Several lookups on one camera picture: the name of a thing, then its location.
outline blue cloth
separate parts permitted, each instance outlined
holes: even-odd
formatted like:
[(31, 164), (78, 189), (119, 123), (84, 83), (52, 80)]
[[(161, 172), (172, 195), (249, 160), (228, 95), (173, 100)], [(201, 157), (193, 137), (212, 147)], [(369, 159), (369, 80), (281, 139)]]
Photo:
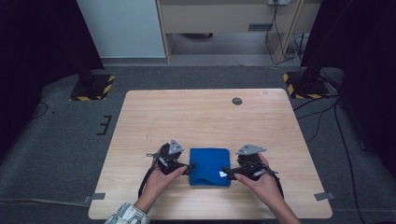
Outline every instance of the blue cloth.
[(231, 181), (220, 176), (221, 167), (230, 168), (230, 151), (227, 148), (192, 148), (190, 164), (195, 167), (190, 174), (190, 185), (230, 187)]

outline white tag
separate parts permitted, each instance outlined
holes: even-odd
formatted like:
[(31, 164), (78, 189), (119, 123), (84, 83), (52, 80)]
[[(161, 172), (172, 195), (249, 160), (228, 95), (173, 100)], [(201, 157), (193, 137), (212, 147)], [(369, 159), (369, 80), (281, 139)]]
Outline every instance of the white tag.
[(222, 172), (222, 171), (220, 171), (220, 172), (219, 172), (219, 174), (220, 174), (220, 177), (227, 176), (227, 174), (226, 174), (226, 173), (224, 173), (224, 172)]

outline white wall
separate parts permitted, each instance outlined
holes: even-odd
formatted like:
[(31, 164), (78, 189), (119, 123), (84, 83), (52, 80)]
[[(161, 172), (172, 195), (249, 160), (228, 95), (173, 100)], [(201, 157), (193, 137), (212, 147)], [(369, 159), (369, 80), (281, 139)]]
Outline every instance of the white wall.
[(101, 58), (165, 58), (155, 0), (78, 0)]

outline wall socket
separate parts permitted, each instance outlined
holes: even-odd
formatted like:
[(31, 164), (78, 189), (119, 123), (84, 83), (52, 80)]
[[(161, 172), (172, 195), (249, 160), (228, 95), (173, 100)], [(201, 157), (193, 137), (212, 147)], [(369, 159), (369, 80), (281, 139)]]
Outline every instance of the wall socket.
[(274, 6), (275, 4), (279, 6), (288, 6), (290, 5), (290, 0), (268, 0), (268, 5)]

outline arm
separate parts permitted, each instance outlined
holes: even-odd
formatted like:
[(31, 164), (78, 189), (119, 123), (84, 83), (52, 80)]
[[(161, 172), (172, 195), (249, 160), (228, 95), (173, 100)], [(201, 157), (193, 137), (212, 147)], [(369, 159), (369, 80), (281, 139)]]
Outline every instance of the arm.
[(123, 204), (117, 214), (111, 216), (105, 224), (130, 223), (128, 222), (130, 220), (140, 220), (141, 223), (149, 223), (147, 213), (151, 206), (154, 205), (157, 198), (160, 197), (168, 185), (183, 174), (186, 168), (185, 166), (180, 167), (169, 175), (164, 175), (160, 168), (155, 168), (146, 182), (146, 187), (142, 195), (134, 205), (129, 203)]
[[(259, 153), (260, 159), (266, 165), (268, 161), (262, 154)], [(276, 182), (273, 177), (268, 174), (262, 175), (258, 181), (253, 181), (248, 177), (240, 174), (235, 174), (236, 179), (242, 184), (248, 186), (257, 197), (268, 206), (274, 213), (279, 223), (300, 224), (300, 220), (294, 215), (288, 204), (282, 198)]]

